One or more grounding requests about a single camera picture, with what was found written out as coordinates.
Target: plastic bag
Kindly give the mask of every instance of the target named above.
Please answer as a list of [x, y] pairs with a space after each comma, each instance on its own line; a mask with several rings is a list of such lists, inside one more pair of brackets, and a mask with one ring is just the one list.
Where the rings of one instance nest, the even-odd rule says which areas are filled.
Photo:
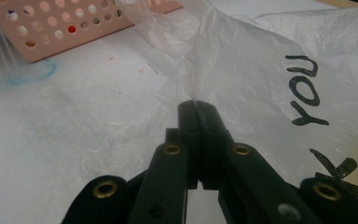
[[199, 27], [173, 42], [180, 26], [123, 7], [141, 15], [151, 45], [183, 57], [160, 100], [172, 111], [188, 99], [211, 103], [234, 140], [287, 182], [329, 178], [358, 197], [358, 9], [240, 21], [204, 1], [179, 2]]

